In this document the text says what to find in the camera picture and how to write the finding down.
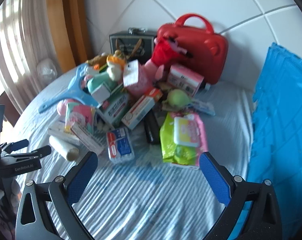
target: bed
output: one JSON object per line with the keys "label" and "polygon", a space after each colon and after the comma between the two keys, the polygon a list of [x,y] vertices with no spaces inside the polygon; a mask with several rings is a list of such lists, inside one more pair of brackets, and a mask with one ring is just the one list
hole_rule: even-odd
{"label": "bed", "polygon": [[[14,132],[15,140],[29,139],[27,150],[49,143],[46,130],[57,118],[56,108],[43,114],[37,109],[67,88],[74,75],[71,70],[59,77],[23,112]],[[220,81],[196,97],[211,102],[216,111],[215,117],[201,115],[209,151],[232,175],[246,178],[253,142],[252,92]],[[95,239],[203,239],[224,205],[218,203],[201,171],[163,163],[160,146],[147,144],[143,124],[131,133],[131,139],[134,161],[112,165],[103,152],[81,200],[73,205],[88,231]],[[81,147],[78,162],[87,151]],[[40,170],[20,175],[17,181],[23,190],[27,180],[52,181],[76,163],[53,150],[41,160]],[[48,206],[60,236],[67,239],[53,205]]]}

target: paper towel roll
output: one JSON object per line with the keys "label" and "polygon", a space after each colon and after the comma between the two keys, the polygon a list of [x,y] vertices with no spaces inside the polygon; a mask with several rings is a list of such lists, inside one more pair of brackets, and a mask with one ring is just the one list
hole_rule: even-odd
{"label": "paper towel roll", "polygon": [[75,161],[79,156],[79,149],[54,136],[49,137],[51,146],[67,161]]}

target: brown plush toy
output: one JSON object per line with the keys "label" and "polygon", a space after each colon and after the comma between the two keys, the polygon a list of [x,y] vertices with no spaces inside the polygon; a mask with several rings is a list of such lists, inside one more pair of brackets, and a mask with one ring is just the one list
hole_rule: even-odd
{"label": "brown plush toy", "polygon": [[109,54],[102,53],[101,55],[97,55],[93,59],[87,60],[86,63],[91,67],[97,64],[99,64],[99,66],[101,67],[107,63],[108,56]]}

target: red carrying case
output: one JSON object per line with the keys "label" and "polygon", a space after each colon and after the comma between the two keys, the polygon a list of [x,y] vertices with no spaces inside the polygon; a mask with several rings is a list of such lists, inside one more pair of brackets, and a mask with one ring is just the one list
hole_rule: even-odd
{"label": "red carrying case", "polygon": [[[190,17],[200,18],[206,28],[184,25]],[[162,25],[157,33],[158,37],[174,38],[179,47],[187,49],[192,58],[181,56],[178,62],[170,62],[166,68],[174,63],[180,63],[204,77],[209,84],[218,82],[227,57],[227,39],[214,33],[211,23],[198,14],[185,14],[173,24]]]}

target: black metal box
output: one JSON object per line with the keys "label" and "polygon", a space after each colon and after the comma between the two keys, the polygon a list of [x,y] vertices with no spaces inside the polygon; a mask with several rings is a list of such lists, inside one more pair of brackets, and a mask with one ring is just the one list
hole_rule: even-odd
{"label": "black metal box", "polygon": [[147,31],[143,28],[129,28],[128,31],[110,34],[111,52],[120,49],[125,55],[131,55],[137,43],[141,39],[141,44],[136,48],[136,53],[130,57],[129,61],[139,60],[141,64],[147,62],[153,53],[154,39],[156,32]]}

